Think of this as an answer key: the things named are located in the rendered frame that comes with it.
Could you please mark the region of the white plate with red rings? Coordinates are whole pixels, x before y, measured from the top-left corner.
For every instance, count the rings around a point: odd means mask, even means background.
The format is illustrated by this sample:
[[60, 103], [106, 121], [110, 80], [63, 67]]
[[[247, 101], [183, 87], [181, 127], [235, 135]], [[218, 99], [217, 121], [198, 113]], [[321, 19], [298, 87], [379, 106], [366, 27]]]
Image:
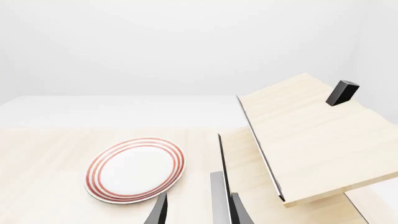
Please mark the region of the white plate with red rings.
[[113, 204], [145, 201], [166, 192], [183, 175], [183, 149], [162, 138], [135, 138], [113, 145], [89, 164], [83, 181], [95, 199]]

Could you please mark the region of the pale wooden cabinet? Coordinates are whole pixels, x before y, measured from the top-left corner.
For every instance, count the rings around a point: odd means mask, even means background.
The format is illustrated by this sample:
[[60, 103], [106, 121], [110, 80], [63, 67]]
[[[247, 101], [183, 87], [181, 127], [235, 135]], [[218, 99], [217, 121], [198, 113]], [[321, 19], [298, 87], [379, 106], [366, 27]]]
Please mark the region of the pale wooden cabinet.
[[371, 189], [398, 179], [398, 124], [300, 74], [237, 98], [247, 125], [218, 136], [227, 178], [254, 224], [398, 224]]

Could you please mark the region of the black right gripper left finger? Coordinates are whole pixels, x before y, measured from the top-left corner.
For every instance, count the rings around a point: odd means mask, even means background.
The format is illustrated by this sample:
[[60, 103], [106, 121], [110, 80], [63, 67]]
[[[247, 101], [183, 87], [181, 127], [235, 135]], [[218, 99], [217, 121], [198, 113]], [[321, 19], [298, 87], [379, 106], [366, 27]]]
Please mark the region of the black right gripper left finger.
[[144, 224], [165, 224], [167, 218], [167, 209], [167, 193], [162, 192], [159, 195], [151, 213], [145, 220]]

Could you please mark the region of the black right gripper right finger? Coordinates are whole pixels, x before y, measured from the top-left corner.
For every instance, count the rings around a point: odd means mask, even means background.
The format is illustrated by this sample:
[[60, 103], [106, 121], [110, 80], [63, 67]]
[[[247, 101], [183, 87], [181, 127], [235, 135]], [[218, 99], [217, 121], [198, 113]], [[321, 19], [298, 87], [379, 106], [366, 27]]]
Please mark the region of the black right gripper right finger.
[[239, 194], [233, 192], [231, 194], [234, 206], [235, 206], [235, 211], [236, 211], [236, 221], [238, 224], [254, 224], [253, 220], [249, 216], [248, 212], [246, 211]]

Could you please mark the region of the small black block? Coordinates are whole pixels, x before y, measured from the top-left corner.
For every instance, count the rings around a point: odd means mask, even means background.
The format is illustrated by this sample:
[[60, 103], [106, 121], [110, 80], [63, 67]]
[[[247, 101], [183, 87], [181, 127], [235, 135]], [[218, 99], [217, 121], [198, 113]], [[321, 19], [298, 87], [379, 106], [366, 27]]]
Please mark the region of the small black block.
[[349, 101], [359, 89], [359, 85], [346, 80], [340, 80], [326, 100], [330, 106], [336, 106]]

